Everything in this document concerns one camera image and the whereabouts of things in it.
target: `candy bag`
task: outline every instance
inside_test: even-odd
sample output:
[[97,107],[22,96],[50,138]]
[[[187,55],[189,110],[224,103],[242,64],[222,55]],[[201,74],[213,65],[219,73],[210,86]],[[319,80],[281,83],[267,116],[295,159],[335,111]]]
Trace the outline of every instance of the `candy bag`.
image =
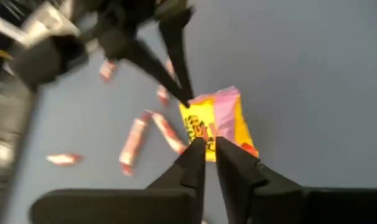
[[216,161],[217,136],[223,136],[259,157],[243,118],[240,92],[234,86],[214,94],[200,95],[190,101],[190,108],[179,103],[179,108],[189,141],[197,137],[206,140],[207,161]]

